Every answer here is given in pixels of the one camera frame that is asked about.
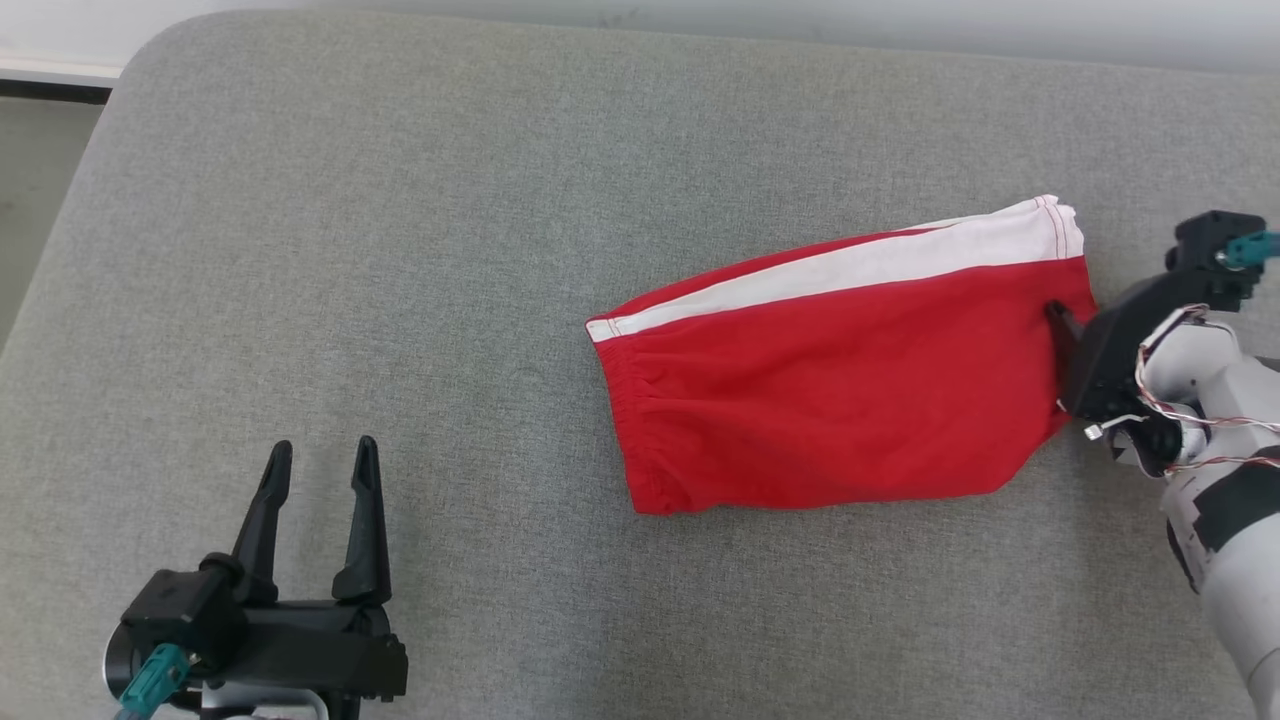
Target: gray cushion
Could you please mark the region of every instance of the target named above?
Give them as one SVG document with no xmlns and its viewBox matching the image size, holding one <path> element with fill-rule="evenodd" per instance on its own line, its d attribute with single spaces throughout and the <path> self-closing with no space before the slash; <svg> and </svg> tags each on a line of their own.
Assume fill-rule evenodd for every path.
<svg viewBox="0 0 1280 720">
<path fill-rule="evenodd" d="M 279 438 L 276 577 L 325 597 L 370 433 L 411 657 L 370 719 L 1245 717 L 1158 484 L 1078 428 L 986 497 L 637 516 L 582 320 L 1041 192 L 1107 300 L 1187 217 L 1280 218 L 1277 117 L 1267 78 L 372 14 L 170 29 L 0 356 L 0 714 L 108 716 L 119 612 L 230 547 Z M 1276 352 L 1260 295 L 1238 325 Z"/>
</svg>

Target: cable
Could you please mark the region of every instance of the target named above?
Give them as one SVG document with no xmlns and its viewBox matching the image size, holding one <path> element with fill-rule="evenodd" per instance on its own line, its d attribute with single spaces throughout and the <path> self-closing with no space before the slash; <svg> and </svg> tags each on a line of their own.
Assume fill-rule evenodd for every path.
<svg viewBox="0 0 1280 720">
<path fill-rule="evenodd" d="M 1138 346 L 1138 357 L 1133 366 L 1133 380 L 1138 386 L 1138 395 L 1147 407 L 1155 410 L 1157 414 L 1169 418 L 1170 420 L 1178 423 L 1189 423 L 1194 425 L 1204 425 L 1211 428 L 1243 428 L 1243 427 L 1260 427 L 1274 433 L 1280 434 L 1280 423 L 1267 423 L 1263 420 L 1257 420 L 1254 418 L 1201 418 L 1198 415 L 1189 415 L 1187 413 L 1180 413 L 1172 405 L 1157 398 L 1147 388 L 1147 383 L 1143 380 L 1147 369 L 1147 359 L 1151 355 L 1152 345 L 1158 342 L 1167 334 L 1172 328 L 1178 327 L 1184 320 L 1198 320 L 1208 313 L 1208 305 L 1185 305 L 1181 307 L 1181 315 L 1171 315 L 1170 319 L 1161 323 L 1151 336 L 1147 337 Z M 1181 470 L 1194 470 L 1197 468 L 1204 468 L 1206 465 L 1217 465 L 1221 462 L 1235 462 L 1239 465 L 1268 465 L 1271 468 L 1280 469 L 1280 460 L 1272 457 L 1233 457 L 1233 456 L 1219 456 L 1210 457 L 1208 460 L 1199 460 L 1196 462 L 1183 462 L 1172 464 L 1165 469 L 1166 475 L 1172 475 Z"/>
<path fill-rule="evenodd" d="M 1146 423 L 1146 421 L 1147 418 L 1143 415 L 1133 415 L 1133 414 L 1120 415 L 1119 418 L 1111 418 L 1106 423 L 1094 423 L 1088 428 L 1084 428 L 1084 437 L 1089 439 L 1102 439 L 1102 436 L 1105 436 L 1107 430 L 1121 423 Z"/>
</svg>

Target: black bracket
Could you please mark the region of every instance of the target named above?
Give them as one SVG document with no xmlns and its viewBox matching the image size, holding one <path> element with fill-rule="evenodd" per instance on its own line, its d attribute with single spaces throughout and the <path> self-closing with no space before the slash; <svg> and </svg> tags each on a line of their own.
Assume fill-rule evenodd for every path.
<svg viewBox="0 0 1280 720">
<path fill-rule="evenodd" d="M 356 506 L 332 601 L 278 601 L 275 536 L 292 460 L 292 446 L 278 442 L 232 555 L 210 553 L 195 573 L 160 570 L 129 605 L 104 659 L 111 694 L 120 697 L 160 643 L 198 657 L 169 698 L 195 712 L 201 687 L 227 682 L 314 691 L 330 720 L 357 720 L 362 698 L 404 694 L 408 657 L 383 609 L 392 580 L 378 445 L 365 436 L 356 451 Z"/>
<path fill-rule="evenodd" d="M 1166 273 L 1138 282 L 1080 329 L 1061 304 L 1046 309 L 1057 354 L 1065 363 L 1059 402 L 1075 418 L 1101 423 L 1123 415 L 1147 418 L 1126 423 L 1124 432 L 1144 468 L 1167 466 L 1181 448 L 1178 423 L 1142 404 L 1134 366 L 1138 346 L 1179 307 L 1207 305 L 1236 313 L 1253 296 L 1263 266 L 1229 266 L 1233 240 L 1266 231 L 1266 220 L 1213 210 L 1185 220 L 1174 231 L 1178 245 L 1165 256 Z"/>
</svg>

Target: red stitching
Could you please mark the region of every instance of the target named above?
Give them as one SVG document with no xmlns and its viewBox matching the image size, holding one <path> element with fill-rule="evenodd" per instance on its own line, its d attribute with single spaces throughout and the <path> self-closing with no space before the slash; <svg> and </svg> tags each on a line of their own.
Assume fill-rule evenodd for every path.
<svg viewBox="0 0 1280 720">
<path fill-rule="evenodd" d="M 1053 211 L 1053 204 L 1044 200 L 1044 205 L 1042 205 L 1042 208 L 1044 208 L 1044 213 L 1048 215 L 1048 222 L 1053 224 L 1053 258 L 1061 260 L 1064 251 L 1060 249 L 1066 247 L 1066 240 L 1057 232 L 1057 220 L 1053 219 L 1053 215 L 1056 215 Z"/>
<path fill-rule="evenodd" d="M 1053 205 L 1053 214 L 1057 215 L 1057 222 L 1062 224 L 1062 258 L 1065 259 L 1071 249 L 1068 246 L 1070 237 L 1066 233 L 1066 220 L 1062 218 L 1062 211 L 1059 210 L 1057 205 Z"/>
</svg>

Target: red shorts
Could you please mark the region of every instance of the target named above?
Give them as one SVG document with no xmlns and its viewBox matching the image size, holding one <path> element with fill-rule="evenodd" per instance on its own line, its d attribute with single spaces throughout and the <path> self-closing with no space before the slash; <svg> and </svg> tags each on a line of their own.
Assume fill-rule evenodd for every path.
<svg viewBox="0 0 1280 720">
<path fill-rule="evenodd" d="M 1066 415 L 1044 305 L 1097 307 L 1075 213 L 998 213 L 748 260 L 593 318 L 635 509 L 992 492 Z"/>
</svg>

